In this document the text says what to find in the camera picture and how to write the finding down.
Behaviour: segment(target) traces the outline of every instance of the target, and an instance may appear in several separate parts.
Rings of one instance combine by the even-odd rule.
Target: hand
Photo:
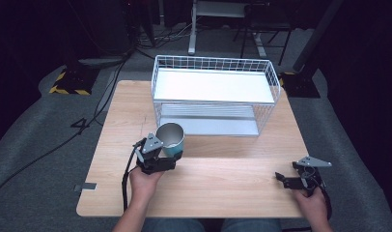
[[[164,172],[145,174],[140,168],[135,167],[129,174],[132,187],[132,200],[148,204],[156,192],[157,182]]]
[[[293,190],[293,194],[301,213],[314,231],[332,231],[327,218],[325,198],[320,188],[316,188],[310,197],[304,196],[300,190]]]
[[[132,198],[124,214],[121,216],[113,231],[137,231],[142,230],[145,221],[148,204],[156,192],[157,182],[163,172],[145,174],[140,168],[135,167],[129,174],[132,187]]]

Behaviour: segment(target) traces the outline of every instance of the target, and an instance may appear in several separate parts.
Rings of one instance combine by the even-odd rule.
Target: stainless steel cup
[[[163,142],[166,157],[180,159],[183,153],[184,130],[176,123],[166,123],[156,130],[156,137]]]

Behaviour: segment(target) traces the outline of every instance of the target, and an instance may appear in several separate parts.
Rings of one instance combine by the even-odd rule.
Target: chair
[[[270,38],[267,44],[270,44],[279,32],[287,32],[288,34],[284,45],[263,45],[263,47],[283,47],[280,60],[278,62],[278,65],[281,65],[290,39],[290,34],[293,29],[290,24],[290,20],[279,1],[265,1],[262,3],[250,3],[249,5],[246,5],[244,7],[244,19],[233,41],[236,40],[241,28],[244,28],[244,34],[240,59],[243,57],[248,32],[255,33],[256,36],[260,36],[260,33],[264,32],[273,32],[274,35]]]

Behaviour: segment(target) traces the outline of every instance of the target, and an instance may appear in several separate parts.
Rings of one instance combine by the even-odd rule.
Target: black cable
[[[111,89],[111,91],[110,91],[110,93],[109,93],[109,95],[108,95],[108,98],[106,99],[105,104],[102,106],[102,110],[100,111],[100,113],[103,111],[104,107],[108,104],[109,100],[111,99],[112,93],[113,93],[113,91],[114,91],[114,89],[115,89],[115,86],[116,86],[116,83],[117,83],[117,80],[118,80],[119,73],[120,73],[122,67],[124,66],[125,62],[126,62],[126,60],[124,60],[124,62],[123,62],[122,64],[120,64],[120,66],[118,66],[117,69],[114,71],[114,77],[113,77],[113,79],[109,82],[109,84],[106,86],[105,90],[104,90],[103,93],[102,93],[101,99],[102,99],[103,96],[105,95],[105,93],[106,93],[106,91],[108,90],[109,86],[111,86],[111,84],[113,84],[113,85],[112,85],[112,89]],[[97,120],[97,117],[96,117],[96,115],[97,115],[97,109],[98,109],[99,104],[100,104],[100,101],[98,101],[97,106],[96,106],[96,108],[95,108],[94,118],[95,118],[95,121],[96,121],[99,125],[101,125],[101,126],[103,127],[103,123],[99,122],[99,121]]]
[[[110,68],[110,67],[113,67],[113,66],[118,66],[118,65],[120,65],[123,62],[124,62],[124,57],[122,57],[119,60],[115,60],[115,61],[105,61],[105,62],[101,62],[101,63],[98,63],[98,64],[84,64],[83,63],[83,65],[86,66],[88,69],[91,69],[91,70],[102,70],[102,69]]]
[[[158,36],[156,36],[155,46],[141,44],[141,42],[142,42],[141,40],[139,40],[139,44],[137,46],[142,49],[161,48],[164,45],[168,44],[169,42],[176,42],[176,41],[181,40],[183,37],[190,36],[190,34],[180,36],[180,33],[185,31],[186,29],[190,29],[190,26],[191,26],[191,24],[188,24],[185,27],[183,27],[182,29],[178,29],[176,32],[173,32],[172,31],[173,29],[171,28],[170,32],[167,35],[162,36],[162,34],[166,31],[166,30],[163,30],[162,33],[160,33]]]
[[[154,44],[155,45],[159,44],[160,40],[162,40],[166,36],[169,36],[170,33],[172,32],[172,29],[171,29],[170,33],[168,33],[167,35],[163,35],[163,33],[165,31],[166,31],[166,29],[164,29],[159,35],[154,36]],[[140,47],[140,48],[143,48],[143,49],[153,49],[153,48],[155,48],[155,46],[153,44],[143,44],[143,42],[149,42],[150,41],[149,39],[146,39],[148,36],[144,35],[144,34],[145,34],[145,32],[142,32],[141,35],[138,37],[136,46]]]
[[[146,57],[148,57],[148,58],[150,58],[150,59],[152,59],[152,60],[155,59],[153,56],[151,56],[151,55],[149,55],[149,54],[147,54],[147,53],[141,51],[141,50],[138,49],[138,48],[136,48],[136,50],[137,50],[139,53],[141,53],[143,56],[146,56]]]
[[[116,76],[119,75],[122,66],[125,64],[126,60],[128,59],[129,56],[124,58],[124,62],[118,67],[118,72],[116,74]],[[2,184],[0,184],[0,189],[6,185],[12,178],[14,178],[16,175],[18,175],[19,173],[21,173],[23,170],[25,170],[26,168],[28,168],[29,166],[33,165],[34,163],[36,163],[37,161],[45,158],[46,156],[52,154],[53,152],[57,151],[58,149],[60,149],[61,147],[63,147],[64,145],[66,145],[67,143],[69,143],[71,140],[73,140],[78,134],[81,134],[85,129],[87,129],[97,118],[97,116],[103,111],[103,109],[105,108],[106,104],[108,103],[110,99],[110,96],[108,97],[108,99],[106,100],[106,103],[102,106],[102,108],[100,109],[100,111],[93,117],[93,119],[91,119],[91,121],[88,122],[88,124],[86,124],[85,126],[83,126],[78,132],[76,132],[73,136],[71,136],[69,139],[67,139],[66,141],[64,141],[63,143],[61,143],[60,145],[58,145],[57,147],[51,149],[50,151],[48,151],[47,153],[37,157],[36,159],[30,161],[29,163],[27,163],[26,165],[22,166],[20,169],[18,169],[15,173],[13,173],[10,177],[8,177]]]

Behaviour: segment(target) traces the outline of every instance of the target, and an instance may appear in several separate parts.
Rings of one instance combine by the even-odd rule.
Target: wire basket
[[[156,56],[152,96],[157,126],[187,135],[258,136],[280,97],[270,61]]]

